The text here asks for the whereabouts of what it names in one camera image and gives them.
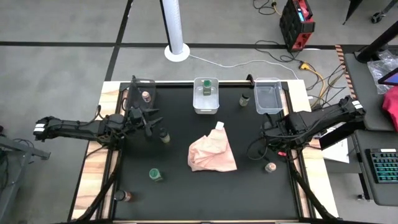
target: pole base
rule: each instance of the pole base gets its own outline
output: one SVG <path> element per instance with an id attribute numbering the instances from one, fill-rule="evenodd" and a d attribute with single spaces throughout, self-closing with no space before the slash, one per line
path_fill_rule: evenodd
<path id="1" fill-rule="evenodd" d="M 187 59 L 190 55 L 190 49 L 187 44 L 183 44 L 182 46 L 182 52 L 178 55 L 173 54 L 170 51 L 170 47 L 167 46 L 166 49 L 164 49 L 164 55 L 166 58 L 172 62 L 182 62 L 183 60 Z"/>

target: yellow cable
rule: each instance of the yellow cable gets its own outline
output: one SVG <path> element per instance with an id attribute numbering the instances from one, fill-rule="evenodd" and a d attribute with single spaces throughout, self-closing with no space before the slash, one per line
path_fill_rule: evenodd
<path id="1" fill-rule="evenodd" d="M 318 75 L 318 77 L 322 80 L 322 89 L 321 92 L 319 93 L 319 98 L 311 105 L 311 107 L 313 107 L 316 103 L 318 103 L 318 101 L 320 101 L 320 99 L 323 97 L 323 95 L 325 94 L 325 80 L 323 78 L 323 76 L 321 74 L 319 74 L 318 72 L 312 70 L 311 68 L 306 68 L 306 70 Z"/>

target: monitor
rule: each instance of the monitor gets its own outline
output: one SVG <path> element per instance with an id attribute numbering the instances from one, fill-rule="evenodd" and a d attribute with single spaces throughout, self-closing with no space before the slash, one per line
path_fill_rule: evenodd
<path id="1" fill-rule="evenodd" d="M 377 81 L 379 84 L 398 86 L 398 68 L 384 75 Z"/>

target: white label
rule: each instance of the white label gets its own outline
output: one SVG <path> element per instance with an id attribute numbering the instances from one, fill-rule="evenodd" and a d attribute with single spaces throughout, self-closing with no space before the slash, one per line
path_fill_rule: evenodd
<path id="1" fill-rule="evenodd" d="M 35 128 L 34 130 L 33 130 L 33 132 L 34 131 L 40 131 L 40 132 L 43 132 L 44 131 L 44 128 Z"/>
<path id="2" fill-rule="evenodd" d="M 355 105 L 355 109 L 361 109 L 361 108 L 363 108 L 363 106 L 361 105 L 361 104 L 359 104 L 359 105 Z"/>
<path id="3" fill-rule="evenodd" d="M 381 152 L 396 152 L 395 149 L 380 149 Z"/>
<path id="4" fill-rule="evenodd" d="M 222 130 L 223 127 L 224 127 L 224 123 L 222 123 L 222 122 L 217 122 L 217 125 L 216 125 L 216 129 L 217 129 L 217 130 Z"/>

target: plastic bin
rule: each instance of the plastic bin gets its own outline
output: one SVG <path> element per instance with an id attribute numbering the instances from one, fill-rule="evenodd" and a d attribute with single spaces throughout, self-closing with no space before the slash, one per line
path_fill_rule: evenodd
<path id="1" fill-rule="evenodd" d="M 282 84 L 278 78 L 258 78 L 254 84 L 254 98 L 259 114 L 277 114 L 283 109 Z"/>
<path id="2" fill-rule="evenodd" d="M 203 82 L 211 81 L 211 94 L 203 95 Z M 218 107 L 218 79 L 217 78 L 196 78 L 193 81 L 193 108 L 197 114 L 215 114 Z"/>

